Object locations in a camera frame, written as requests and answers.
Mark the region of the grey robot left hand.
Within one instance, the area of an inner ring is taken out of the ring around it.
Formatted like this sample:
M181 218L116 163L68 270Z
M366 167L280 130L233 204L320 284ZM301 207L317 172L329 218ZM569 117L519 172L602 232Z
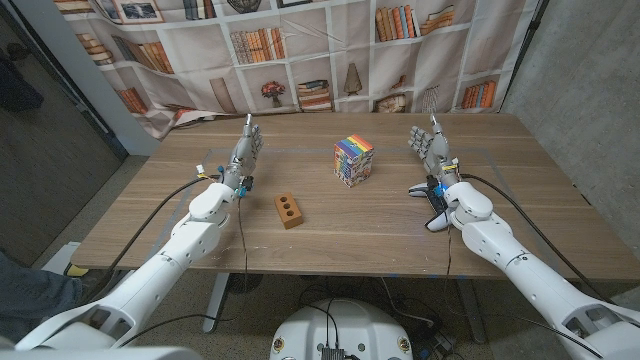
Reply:
M260 127L253 124L253 117L248 114L242 135L233 148L229 162L221 175L222 183L232 189L238 189L246 178L251 177L262 146Z

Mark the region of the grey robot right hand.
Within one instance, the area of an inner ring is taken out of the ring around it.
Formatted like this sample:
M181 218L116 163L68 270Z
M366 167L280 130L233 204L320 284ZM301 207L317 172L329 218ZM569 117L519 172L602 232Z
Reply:
M413 126L409 132L408 145L423 162L427 174L446 187L450 187L460 182L457 164L450 154L450 147L441 124L433 113L429 115L429 119L432 132Z

